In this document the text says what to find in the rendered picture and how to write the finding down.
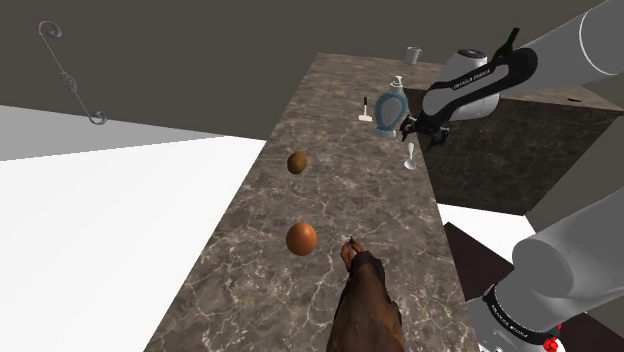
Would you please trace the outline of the blue soap dispenser bottle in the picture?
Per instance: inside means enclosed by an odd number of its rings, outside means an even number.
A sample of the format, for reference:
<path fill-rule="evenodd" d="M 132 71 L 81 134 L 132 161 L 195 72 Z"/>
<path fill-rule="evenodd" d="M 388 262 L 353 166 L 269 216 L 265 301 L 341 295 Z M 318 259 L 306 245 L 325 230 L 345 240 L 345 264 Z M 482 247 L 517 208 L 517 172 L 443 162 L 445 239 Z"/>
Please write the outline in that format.
<path fill-rule="evenodd" d="M 405 115 L 407 98 L 403 93 L 403 77 L 396 75 L 375 105 L 373 134 L 381 138 L 395 138 L 395 127 Z"/>

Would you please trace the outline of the brown potato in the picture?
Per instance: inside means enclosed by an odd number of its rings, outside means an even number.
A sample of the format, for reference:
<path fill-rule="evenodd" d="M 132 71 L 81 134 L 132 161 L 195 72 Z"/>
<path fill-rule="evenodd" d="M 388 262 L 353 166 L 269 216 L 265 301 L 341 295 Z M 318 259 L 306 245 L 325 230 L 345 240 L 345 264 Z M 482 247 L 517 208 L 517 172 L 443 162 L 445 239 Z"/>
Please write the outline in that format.
<path fill-rule="evenodd" d="M 287 159 L 287 169 L 291 174 L 300 174 L 307 167 L 307 156 L 304 152 L 293 152 Z"/>

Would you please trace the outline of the grey scrolled metal wall hook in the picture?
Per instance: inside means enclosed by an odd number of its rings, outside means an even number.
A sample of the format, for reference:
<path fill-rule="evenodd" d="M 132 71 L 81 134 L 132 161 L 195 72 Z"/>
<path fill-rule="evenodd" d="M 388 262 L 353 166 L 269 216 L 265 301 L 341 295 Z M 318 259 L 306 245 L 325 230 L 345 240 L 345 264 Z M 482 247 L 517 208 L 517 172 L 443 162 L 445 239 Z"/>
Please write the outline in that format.
<path fill-rule="evenodd" d="M 47 52 L 55 63 L 55 66 L 58 68 L 60 73 L 60 80 L 63 86 L 73 94 L 76 101 L 80 105 L 84 115 L 88 118 L 88 120 L 94 125 L 104 125 L 108 121 L 108 116 L 105 111 L 95 111 L 90 112 L 86 107 L 85 103 L 81 99 L 78 92 L 78 83 L 73 78 L 73 76 L 67 72 L 59 59 L 55 55 L 53 49 L 51 48 L 47 38 L 61 38 L 62 37 L 62 29 L 61 27 L 53 21 L 44 20 L 38 23 L 37 25 L 37 34 L 41 39 L 43 45 L 45 46 Z"/>

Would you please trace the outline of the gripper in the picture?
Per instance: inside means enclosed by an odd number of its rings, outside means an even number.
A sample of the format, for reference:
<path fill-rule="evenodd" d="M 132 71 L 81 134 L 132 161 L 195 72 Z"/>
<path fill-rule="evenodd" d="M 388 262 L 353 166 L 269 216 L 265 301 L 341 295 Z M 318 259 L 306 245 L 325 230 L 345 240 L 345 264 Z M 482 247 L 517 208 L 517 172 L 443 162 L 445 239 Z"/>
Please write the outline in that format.
<path fill-rule="evenodd" d="M 410 134 L 416 132 L 432 135 L 428 144 L 428 147 L 432 148 L 437 145 L 443 145 L 446 142 L 449 135 L 448 130 L 449 127 L 447 125 L 433 123 L 428 117 L 415 117 L 408 114 L 403 120 L 402 128 L 400 129 L 402 134 L 401 141 L 404 142 Z"/>

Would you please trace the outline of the dark glass bottle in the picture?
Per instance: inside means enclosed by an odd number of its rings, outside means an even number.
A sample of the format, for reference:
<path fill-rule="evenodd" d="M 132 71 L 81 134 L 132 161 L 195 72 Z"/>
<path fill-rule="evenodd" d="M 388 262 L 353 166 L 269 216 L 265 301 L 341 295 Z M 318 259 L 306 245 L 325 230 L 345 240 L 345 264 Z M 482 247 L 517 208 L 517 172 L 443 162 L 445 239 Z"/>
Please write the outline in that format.
<path fill-rule="evenodd" d="M 508 38 L 504 42 L 502 46 L 500 46 L 495 53 L 492 55 L 490 62 L 499 64 L 504 62 L 509 54 L 514 51 L 514 41 L 517 38 L 518 33 L 520 32 L 519 27 L 514 27 L 509 34 Z"/>

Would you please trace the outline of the orange-brown egg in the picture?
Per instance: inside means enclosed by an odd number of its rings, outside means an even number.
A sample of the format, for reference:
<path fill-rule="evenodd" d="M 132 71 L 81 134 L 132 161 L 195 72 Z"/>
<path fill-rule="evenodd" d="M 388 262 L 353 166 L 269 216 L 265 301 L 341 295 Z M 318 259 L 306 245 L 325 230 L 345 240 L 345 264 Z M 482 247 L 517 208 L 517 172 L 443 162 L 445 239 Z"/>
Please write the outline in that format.
<path fill-rule="evenodd" d="M 306 222 L 298 222 L 290 227 L 286 235 L 288 250 L 297 256 L 310 254 L 317 244 L 314 228 Z"/>

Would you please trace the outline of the brown horse figure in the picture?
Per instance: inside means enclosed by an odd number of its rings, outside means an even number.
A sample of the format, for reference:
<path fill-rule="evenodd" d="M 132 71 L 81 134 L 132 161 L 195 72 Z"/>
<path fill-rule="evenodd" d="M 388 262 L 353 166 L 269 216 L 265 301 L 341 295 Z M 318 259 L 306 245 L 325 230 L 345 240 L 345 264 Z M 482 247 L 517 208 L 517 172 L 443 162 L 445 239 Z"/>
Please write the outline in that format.
<path fill-rule="evenodd" d="M 325 352 L 405 352 L 402 316 L 388 293 L 382 261 L 353 238 L 340 255 L 348 279 Z"/>

